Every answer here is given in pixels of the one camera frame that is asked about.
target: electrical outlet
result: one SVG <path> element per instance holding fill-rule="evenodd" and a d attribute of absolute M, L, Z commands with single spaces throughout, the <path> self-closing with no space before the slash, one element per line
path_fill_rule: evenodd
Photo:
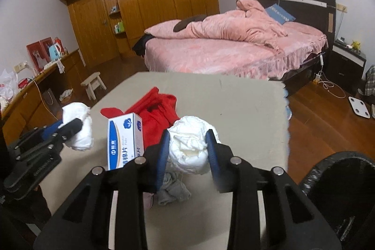
<path fill-rule="evenodd" d="M 26 68 L 26 64 L 27 64 L 26 61 L 25 61 L 25 62 L 22 62 L 22 63 L 18 63 L 18 68 L 19 68 L 19 70 L 24 70 L 24 69 Z"/>
<path fill-rule="evenodd" d="M 26 68 L 26 65 L 27 65 L 27 61 L 24 61 L 24 62 L 21 62 L 21 63 L 18 63 L 18 65 L 16 65 L 14 67 L 14 71 L 16 73 L 19 73 L 21 70 L 24 70 Z"/>
<path fill-rule="evenodd" d="M 348 7 L 342 4 L 336 3 L 336 10 L 348 13 Z"/>

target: pink bedspread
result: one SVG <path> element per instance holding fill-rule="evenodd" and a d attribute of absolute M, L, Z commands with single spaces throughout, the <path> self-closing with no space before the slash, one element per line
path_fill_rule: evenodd
<path fill-rule="evenodd" d="M 157 38 L 210 38 L 265 45 L 277 50 L 277 38 L 288 35 L 286 29 L 273 18 L 257 0 L 237 0 L 237 10 L 206 17 L 202 22 L 191 22 L 179 32 L 173 32 L 175 21 L 167 21 L 145 30 Z"/>
<path fill-rule="evenodd" d="M 177 21 L 169 22 L 173 29 Z M 296 22 L 282 27 L 288 36 L 276 39 L 278 51 L 243 41 L 153 38 L 146 44 L 145 64 L 150 71 L 282 78 L 327 44 L 326 36 L 316 28 Z"/>

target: nightstand drawer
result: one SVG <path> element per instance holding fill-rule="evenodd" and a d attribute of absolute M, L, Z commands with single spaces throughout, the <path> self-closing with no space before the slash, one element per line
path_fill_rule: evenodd
<path fill-rule="evenodd" d="M 341 48 L 333 45 L 332 51 L 335 53 L 338 53 L 342 56 L 342 58 L 345 59 L 345 61 L 351 61 L 353 63 L 356 63 L 358 66 L 363 67 L 364 66 L 364 61 L 357 58 L 355 55 L 351 54 L 350 52 L 346 50 L 342 50 Z"/>
<path fill-rule="evenodd" d="M 332 51 L 326 71 L 327 78 L 349 93 L 356 91 L 356 86 L 362 77 L 363 67 L 356 62 Z"/>

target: white stool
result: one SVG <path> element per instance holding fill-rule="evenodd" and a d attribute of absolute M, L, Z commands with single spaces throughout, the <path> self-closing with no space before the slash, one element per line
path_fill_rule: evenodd
<path fill-rule="evenodd" d="M 85 81 L 81 83 L 81 86 L 87 86 L 86 92 L 90 100 L 96 100 L 94 90 L 99 86 L 104 90 L 107 90 L 107 87 L 104 85 L 102 79 L 99 76 L 100 72 L 94 72 L 91 76 L 89 76 L 87 79 L 85 79 Z"/>

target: plaid shirt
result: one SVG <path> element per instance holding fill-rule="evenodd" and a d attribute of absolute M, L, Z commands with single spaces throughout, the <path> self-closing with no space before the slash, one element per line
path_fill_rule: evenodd
<path fill-rule="evenodd" d="M 366 87 L 364 95 L 375 95 L 375 65 L 372 65 L 366 72 Z"/>

